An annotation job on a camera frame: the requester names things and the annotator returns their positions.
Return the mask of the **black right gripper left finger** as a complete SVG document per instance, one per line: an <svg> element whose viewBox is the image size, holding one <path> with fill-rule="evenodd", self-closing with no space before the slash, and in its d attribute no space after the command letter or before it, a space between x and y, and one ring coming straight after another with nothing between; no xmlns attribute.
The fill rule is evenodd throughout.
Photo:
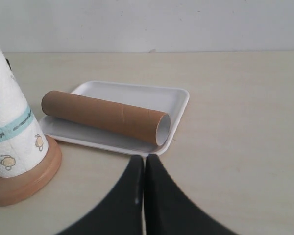
<svg viewBox="0 0 294 235"><path fill-rule="evenodd" d="M144 160L131 156L120 179L109 193L80 220L60 235L141 235Z"/></svg>

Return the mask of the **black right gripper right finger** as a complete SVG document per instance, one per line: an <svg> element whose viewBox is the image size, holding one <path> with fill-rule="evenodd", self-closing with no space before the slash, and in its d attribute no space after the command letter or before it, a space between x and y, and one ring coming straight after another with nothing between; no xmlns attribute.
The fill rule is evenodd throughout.
<svg viewBox="0 0 294 235"><path fill-rule="evenodd" d="M148 235L234 235L195 205L156 154L145 164L145 228Z"/></svg>

